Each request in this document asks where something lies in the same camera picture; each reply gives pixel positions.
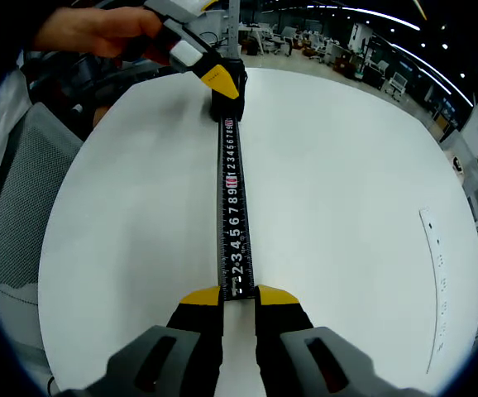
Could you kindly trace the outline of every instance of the white tabletop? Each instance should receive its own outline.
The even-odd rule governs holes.
[[[248,73],[240,128],[256,283],[297,296],[315,326],[364,352],[383,380],[440,390],[478,323],[476,229],[446,156],[419,121],[368,93]],[[192,74],[138,84],[70,167],[39,274],[41,331],[61,389],[89,385],[110,355],[166,325],[183,296],[217,283],[209,98]],[[428,374],[436,287],[421,208],[439,225],[451,269],[447,345]],[[251,304],[226,304],[216,395],[263,395],[252,316]]]

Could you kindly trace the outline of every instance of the tape measure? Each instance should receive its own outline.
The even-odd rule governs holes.
[[[246,191],[242,172],[241,142],[235,117],[219,122],[217,176],[217,234],[220,285],[224,300],[254,297],[254,271]]]

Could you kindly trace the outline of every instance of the person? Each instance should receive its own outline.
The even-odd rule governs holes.
[[[62,7],[41,25],[33,37],[31,49],[89,52],[115,58],[125,50],[130,39],[141,35],[155,39],[161,27],[158,16],[143,8]],[[163,65],[168,63],[167,56],[153,45],[147,48],[145,56]]]
[[[0,1],[0,169],[9,134],[32,106],[26,80],[17,67],[21,50],[76,51],[114,58],[132,38],[146,35],[157,39],[162,28],[158,16],[143,8],[72,9],[57,5],[53,0]],[[168,63],[167,54],[153,45],[144,56]],[[23,372],[17,370],[8,343],[0,328],[0,375],[13,383],[16,390],[28,390],[23,394],[37,395],[38,390],[32,389]]]
[[[140,7],[69,8],[40,0],[28,0],[28,5],[0,3],[0,165],[10,131],[32,106],[26,80],[17,68],[21,50],[73,51],[116,58],[131,39],[142,35],[157,39],[162,28],[153,11]],[[163,65],[169,63],[168,55],[153,44],[143,56]]]

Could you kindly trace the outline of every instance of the finger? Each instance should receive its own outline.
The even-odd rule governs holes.
[[[153,11],[122,7],[103,13],[98,34],[107,38],[146,35],[154,39],[161,28],[162,22]]]
[[[161,65],[169,65],[170,64],[170,58],[167,54],[164,53],[164,51],[159,50],[156,48],[154,45],[150,45],[147,47],[147,50],[144,54],[144,56],[149,59],[149,60],[154,60],[155,62],[158,62]]]

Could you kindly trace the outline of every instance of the ceiling light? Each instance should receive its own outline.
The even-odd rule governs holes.
[[[426,62],[426,61],[422,60],[421,58],[419,58],[417,55],[412,54],[412,53],[411,53],[410,51],[408,51],[408,50],[405,50],[403,47],[400,47],[400,46],[398,46],[398,45],[396,45],[396,44],[392,44],[392,46],[393,46],[394,48],[397,48],[397,49],[401,50],[401,51],[404,51],[404,52],[405,52],[406,54],[408,54],[408,55],[413,56],[416,60],[418,60],[419,62],[421,62],[423,65],[425,65],[425,66],[427,66],[429,69],[433,70],[439,77],[441,77],[443,80],[445,80],[447,83],[449,83],[450,86],[453,87],[453,88],[457,91],[457,93],[459,93],[459,94],[461,95],[461,97],[462,97],[463,99],[465,99],[466,102],[469,103],[469,105],[471,105],[472,108],[474,107],[474,105],[473,105],[472,102],[469,100],[469,98],[466,97],[465,94],[464,94],[462,91],[460,91],[460,89],[459,89],[458,87],[456,87],[456,86],[451,82],[451,80],[447,79],[439,70],[437,70],[436,68],[434,68],[434,67],[433,67],[432,65],[430,65],[428,62]]]
[[[347,11],[354,11],[354,12],[362,12],[363,14],[370,14],[370,15],[375,15],[376,17],[381,17],[385,19],[389,19],[391,21],[400,23],[402,25],[411,27],[412,29],[415,29],[416,31],[420,31],[421,28],[419,26],[415,26],[413,23],[403,21],[402,19],[398,19],[396,17],[392,17],[390,15],[386,14],[381,14],[380,12],[375,12],[375,11],[370,11],[370,10],[364,10],[362,8],[351,8],[351,7],[342,7],[342,10],[347,10]]]
[[[438,79],[436,79],[434,76],[432,76],[429,72],[427,72],[425,69],[419,69],[421,70],[423,73],[425,73],[430,79],[434,80],[441,88],[443,88],[445,90],[446,93],[448,93],[449,95],[451,94],[450,90],[445,87],[441,81],[439,81]]]

